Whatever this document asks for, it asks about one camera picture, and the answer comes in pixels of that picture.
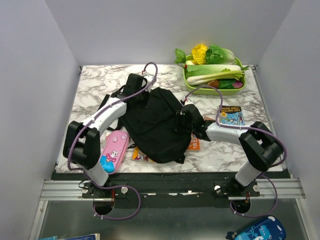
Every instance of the book cover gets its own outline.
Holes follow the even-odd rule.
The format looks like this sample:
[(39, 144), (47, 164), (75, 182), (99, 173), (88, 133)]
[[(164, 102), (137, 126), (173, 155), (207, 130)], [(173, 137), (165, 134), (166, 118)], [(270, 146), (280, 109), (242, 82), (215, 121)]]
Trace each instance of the book cover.
[(229, 125), (245, 125), (244, 116), (240, 106), (222, 106), (220, 123)]
[(100, 240), (100, 234), (90, 234), (90, 235), (85, 235), (85, 236), (77, 236), (77, 237), (72, 237), (72, 238), (66, 238), (64, 240)]

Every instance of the white wall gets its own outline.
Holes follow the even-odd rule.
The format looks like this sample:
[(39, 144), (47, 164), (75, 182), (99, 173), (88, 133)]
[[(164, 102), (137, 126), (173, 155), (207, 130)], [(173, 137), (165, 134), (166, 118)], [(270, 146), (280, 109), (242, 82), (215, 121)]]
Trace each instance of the white wall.
[(0, 235), (27, 239), (57, 159), (79, 67), (43, 0), (0, 7)]
[(320, 1), (295, 0), (257, 72), (288, 169), (320, 228)]
[(257, 64), (294, 0), (46, 0), (83, 65), (172, 63), (199, 43)]

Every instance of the black mount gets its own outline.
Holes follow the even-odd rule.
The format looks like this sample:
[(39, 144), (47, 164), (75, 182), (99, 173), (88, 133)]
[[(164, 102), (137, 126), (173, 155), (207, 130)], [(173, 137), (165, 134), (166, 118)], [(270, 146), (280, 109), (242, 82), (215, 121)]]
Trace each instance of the black mount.
[(176, 113), (177, 126), (176, 130), (193, 132), (198, 138), (210, 141), (206, 134), (208, 126), (214, 123), (214, 120), (205, 121), (200, 114), (198, 108), (194, 104), (187, 104), (181, 108), (181, 111)]
[[(136, 92), (140, 91), (147, 84), (147, 79), (141, 75), (130, 73), (128, 79), (126, 80), (125, 85), (123, 85), (119, 90), (115, 91), (111, 94), (111, 97), (123, 99), (128, 97)], [(148, 97), (148, 93), (146, 91), (138, 94), (130, 98), (130, 100), (125, 101), (127, 104), (127, 108), (130, 108), (132, 105), (135, 105)]]
[[(271, 133), (260, 121), (256, 121), (251, 127)], [(274, 137), (260, 131), (248, 130), (241, 134), (239, 141), (250, 164), (260, 172), (266, 172), (284, 151)]]
[[(72, 121), (66, 131), (62, 154), (68, 158), (68, 154), (73, 141), (84, 125), (77, 121)], [(93, 168), (100, 157), (100, 133), (96, 128), (87, 128), (80, 135), (80, 139), (85, 136), (85, 142), (77, 141), (73, 149), (71, 160), (73, 163), (83, 166), (86, 170)]]
[[(120, 173), (109, 176), (105, 187), (131, 186), (137, 189), (142, 200), (142, 208), (190, 208), (216, 207), (228, 208), (228, 197), (245, 197), (247, 191), (251, 197), (260, 194), (253, 190), (257, 183), (253, 181), (245, 192), (217, 193), (215, 186), (226, 188), (235, 173)], [(111, 198), (111, 190), (103, 190), (91, 183), (82, 194), (84, 199)], [(137, 207), (137, 196), (132, 190), (123, 194), (121, 188), (115, 189), (115, 207), (133, 209)]]

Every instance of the lettuce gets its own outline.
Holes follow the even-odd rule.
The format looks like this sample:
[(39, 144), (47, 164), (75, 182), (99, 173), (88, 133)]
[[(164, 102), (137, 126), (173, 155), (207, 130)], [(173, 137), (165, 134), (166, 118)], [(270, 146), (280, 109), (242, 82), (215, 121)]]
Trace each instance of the lettuce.
[(211, 45), (205, 52), (206, 64), (233, 64), (235, 55), (232, 51), (221, 48), (217, 45)]

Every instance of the plastic vegetable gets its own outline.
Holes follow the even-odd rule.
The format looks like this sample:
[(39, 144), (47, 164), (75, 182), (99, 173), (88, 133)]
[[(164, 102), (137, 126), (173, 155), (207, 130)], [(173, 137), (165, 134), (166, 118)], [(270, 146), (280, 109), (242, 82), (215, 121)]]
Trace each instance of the plastic vegetable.
[(186, 77), (194, 77), (208, 74), (221, 73), (224, 69), (229, 69), (230, 71), (241, 71), (241, 67), (238, 65), (227, 65), (227, 64), (206, 64), (206, 65), (188, 65), (186, 63), (187, 73)]
[(193, 85), (199, 85), (199, 84), (211, 82), (216, 79), (219, 79), (219, 80), (220, 79), (239, 80), (243, 76), (244, 76), (244, 73), (242, 71), (230, 71), (229, 69), (224, 69), (224, 70), (222, 70), (222, 72), (219, 72), (219, 73), (188, 77), (186, 82), (189, 85), (193, 86)]
[(237, 80), (235, 79), (219, 79), (219, 89), (224, 89), (232, 86)]
[(205, 52), (205, 60), (207, 64), (233, 64), (235, 55), (229, 49), (211, 45)]
[(235, 88), (235, 89), (239, 89), (239, 88), (242, 88), (242, 86), (244, 85), (244, 83), (242, 81), (235, 81), (234, 84), (232, 84), (232, 86)]
[(175, 49), (175, 63), (176, 64), (184, 64), (186, 62), (186, 54), (183, 50), (176, 48)]
[(219, 80), (218, 79), (213, 80), (213, 81), (209, 82), (207, 85), (217, 89), (217, 88), (219, 88)]
[(194, 66), (195, 65), (195, 63), (193, 61), (191, 61), (191, 60), (186, 61), (185, 64), (187, 66), (189, 66), (189, 65), (193, 65)]
[(193, 60), (195, 64), (206, 64), (206, 51), (208, 50), (208, 47), (204, 44), (198, 44), (196, 45), (192, 50), (191, 54), (193, 56)]

